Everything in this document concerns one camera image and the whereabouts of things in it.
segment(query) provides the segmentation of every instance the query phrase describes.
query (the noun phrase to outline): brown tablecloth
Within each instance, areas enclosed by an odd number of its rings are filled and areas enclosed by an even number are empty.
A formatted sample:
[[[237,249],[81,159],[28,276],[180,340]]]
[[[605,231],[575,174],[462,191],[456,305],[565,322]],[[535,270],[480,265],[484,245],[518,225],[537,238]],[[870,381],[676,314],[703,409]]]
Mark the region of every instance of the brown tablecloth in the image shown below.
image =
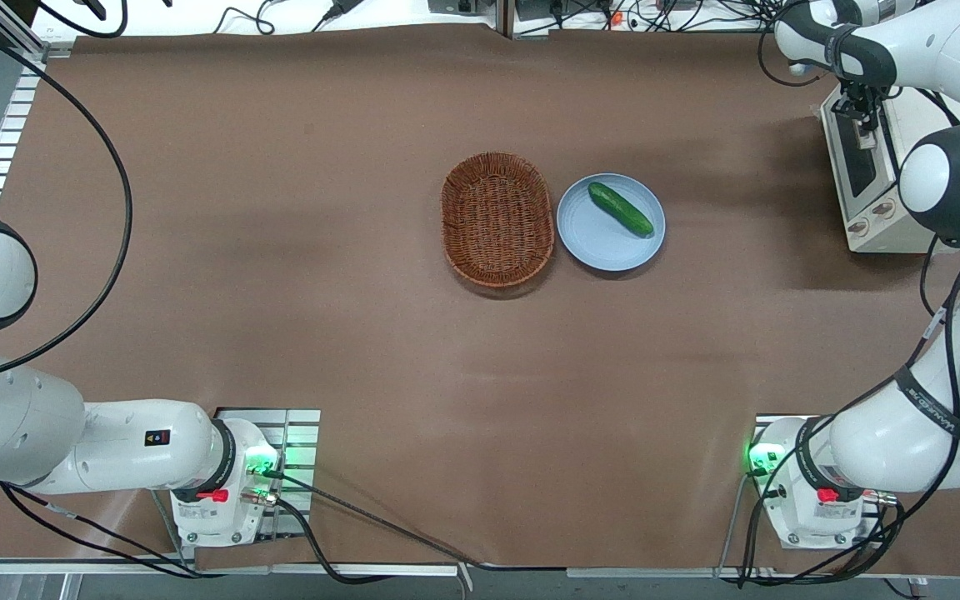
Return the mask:
[[[811,114],[834,80],[770,83],[756,42],[470,26],[81,39],[50,71],[121,151],[136,229],[102,311],[35,366],[89,402],[319,408],[317,485],[483,561],[715,565],[754,414],[842,406],[927,321],[918,258],[846,249]],[[443,258],[438,191],[488,149],[536,163],[555,201],[583,175],[640,179],[666,210],[662,250],[601,277],[559,246],[527,295],[477,295]],[[121,196],[92,130],[40,87],[2,208],[39,290],[0,353],[95,295]],[[145,491],[58,501],[168,547]],[[320,504],[313,524],[333,561],[441,559]],[[775,542],[764,527],[759,565],[815,559]],[[0,556],[91,555],[0,497]],[[292,540],[201,558],[312,555]],[[879,570],[960,574],[960,492]]]

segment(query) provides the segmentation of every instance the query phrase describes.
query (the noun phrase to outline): brown basket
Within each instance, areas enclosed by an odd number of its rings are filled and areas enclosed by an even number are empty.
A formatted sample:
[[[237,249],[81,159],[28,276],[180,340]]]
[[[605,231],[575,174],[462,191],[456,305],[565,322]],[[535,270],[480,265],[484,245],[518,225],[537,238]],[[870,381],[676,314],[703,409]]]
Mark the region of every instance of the brown basket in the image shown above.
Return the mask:
[[[540,273],[553,252],[550,194],[534,164],[507,152],[466,158],[442,184],[442,249],[485,288]]]

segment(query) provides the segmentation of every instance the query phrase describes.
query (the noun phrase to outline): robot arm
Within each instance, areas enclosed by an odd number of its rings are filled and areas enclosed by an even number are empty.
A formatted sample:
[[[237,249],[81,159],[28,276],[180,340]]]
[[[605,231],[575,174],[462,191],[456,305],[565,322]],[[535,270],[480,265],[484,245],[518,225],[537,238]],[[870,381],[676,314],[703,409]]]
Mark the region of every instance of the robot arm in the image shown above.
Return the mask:
[[[774,35],[792,63],[844,83],[926,88],[960,102],[960,0],[910,8],[902,0],[790,0]],[[923,227],[960,248],[960,126],[919,142],[902,165],[899,192]]]
[[[777,44],[792,63],[829,69],[845,84],[928,88],[960,102],[960,0],[937,1],[888,22],[852,12],[828,0],[789,4],[776,27]],[[960,125],[923,137],[907,155],[898,185],[914,219],[960,248]],[[786,495],[765,501],[785,547],[846,548],[854,536],[868,534],[866,490],[928,489],[952,437],[959,444],[942,487],[960,488],[960,418],[952,413],[948,376],[949,358],[960,376],[960,303],[952,312],[952,357],[935,342],[826,427],[830,417],[784,418],[759,434],[754,467],[771,470],[773,457],[793,453],[768,484]]]
[[[0,222],[0,329],[28,310],[35,283],[27,244]],[[182,539],[232,546],[253,541],[263,506],[244,491],[268,490],[255,473],[277,462],[255,425],[210,419],[194,403],[84,402],[45,372],[0,372],[0,482],[32,493],[172,490]]]
[[[792,63],[818,66],[873,88],[938,90],[960,102],[960,0],[911,12],[911,2],[894,4],[873,18],[876,11],[847,0],[790,0],[773,34]],[[897,18],[884,22],[884,14]]]

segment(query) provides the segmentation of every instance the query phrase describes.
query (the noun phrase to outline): plate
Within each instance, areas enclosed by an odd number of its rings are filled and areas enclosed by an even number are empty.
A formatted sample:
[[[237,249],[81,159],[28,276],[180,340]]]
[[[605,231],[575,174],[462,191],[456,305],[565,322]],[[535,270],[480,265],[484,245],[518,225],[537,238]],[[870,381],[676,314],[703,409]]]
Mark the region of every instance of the plate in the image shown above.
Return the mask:
[[[590,183],[605,183],[621,194],[654,225],[654,232],[639,237],[620,221],[598,208],[588,193]],[[557,205],[557,235],[584,265],[603,271],[626,271],[643,265],[662,247],[666,238],[666,213],[654,192],[626,175],[599,173],[575,182]]]

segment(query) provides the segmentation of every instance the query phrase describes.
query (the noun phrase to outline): green led light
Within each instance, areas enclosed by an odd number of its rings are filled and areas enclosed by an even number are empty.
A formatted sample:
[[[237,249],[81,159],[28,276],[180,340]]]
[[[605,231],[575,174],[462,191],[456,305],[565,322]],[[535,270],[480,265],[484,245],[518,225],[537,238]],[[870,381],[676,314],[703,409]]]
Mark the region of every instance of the green led light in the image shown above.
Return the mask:
[[[270,452],[266,448],[251,448],[248,449],[243,460],[247,464],[247,473],[264,473],[277,466],[277,451]]]
[[[784,459],[784,453],[784,447],[780,444],[754,444],[747,451],[747,460],[750,468],[765,468],[766,473],[773,473]]]

